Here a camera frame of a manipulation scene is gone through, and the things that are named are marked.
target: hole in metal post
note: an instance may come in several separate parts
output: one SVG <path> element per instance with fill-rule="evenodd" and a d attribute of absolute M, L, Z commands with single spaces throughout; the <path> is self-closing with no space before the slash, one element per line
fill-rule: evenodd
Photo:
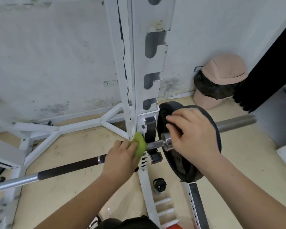
<path fill-rule="evenodd" d="M 143 109 L 144 110 L 149 110 L 152 104 L 156 104 L 157 103 L 157 99 L 156 98 L 152 98 L 152 99 L 148 99 L 148 100 L 144 100 L 143 101 Z"/>
<path fill-rule="evenodd" d="M 158 45 L 165 45 L 164 41 L 165 35 L 166 35 L 165 31 L 151 32 L 146 35 L 145 56 L 147 58 L 151 59 L 156 55 Z"/>
<path fill-rule="evenodd" d="M 148 0 L 151 5 L 158 5 L 161 0 Z"/>
<path fill-rule="evenodd" d="M 155 80 L 160 80 L 160 72 L 146 74 L 144 76 L 144 88 L 147 90 L 150 89 Z"/>

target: pink trash can lid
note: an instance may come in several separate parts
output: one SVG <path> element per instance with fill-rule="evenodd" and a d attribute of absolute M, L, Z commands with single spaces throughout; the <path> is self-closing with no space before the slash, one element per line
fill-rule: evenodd
<path fill-rule="evenodd" d="M 243 59 L 235 54 L 222 54 L 210 60 L 202 73 L 214 84 L 235 84 L 248 77 Z"/>

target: black trash bag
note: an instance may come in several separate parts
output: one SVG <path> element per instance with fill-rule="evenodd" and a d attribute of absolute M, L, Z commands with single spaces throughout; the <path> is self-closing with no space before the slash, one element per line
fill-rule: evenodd
<path fill-rule="evenodd" d="M 194 84 L 202 95 L 217 100 L 233 96 L 235 91 L 244 81 L 245 80 L 235 84 L 214 84 L 202 73 L 202 71 L 199 71 L 194 77 Z"/>

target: forearm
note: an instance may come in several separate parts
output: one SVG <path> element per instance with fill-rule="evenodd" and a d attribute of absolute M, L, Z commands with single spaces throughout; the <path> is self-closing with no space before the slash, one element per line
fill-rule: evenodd
<path fill-rule="evenodd" d="M 35 229 L 87 229 L 100 209 L 119 187 L 109 178 L 100 176 Z"/>
<path fill-rule="evenodd" d="M 243 228 L 286 228 L 286 207 L 243 175 L 219 154 L 199 167 Z"/>

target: green cloth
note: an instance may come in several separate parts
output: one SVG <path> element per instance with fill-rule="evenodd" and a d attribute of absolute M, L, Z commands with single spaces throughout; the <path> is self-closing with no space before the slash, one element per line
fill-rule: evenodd
<path fill-rule="evenodd" d="M 138 142 L 139 143 L 139 145 L 137 147 L 137 150 L 134 152 L 133 156 L 137 157 L 138 161 L 140 161 L 143 153 L 146 151 L 147 144 L 145 142 L 145 139 L 144 139 L 143 135 L 141 133 L 139 133 L 139 132 L 135 133 L 135 135 L 134 135 L 132 141 L 130 142 L 130 144 L 133 143 L 133 142 Z"/>

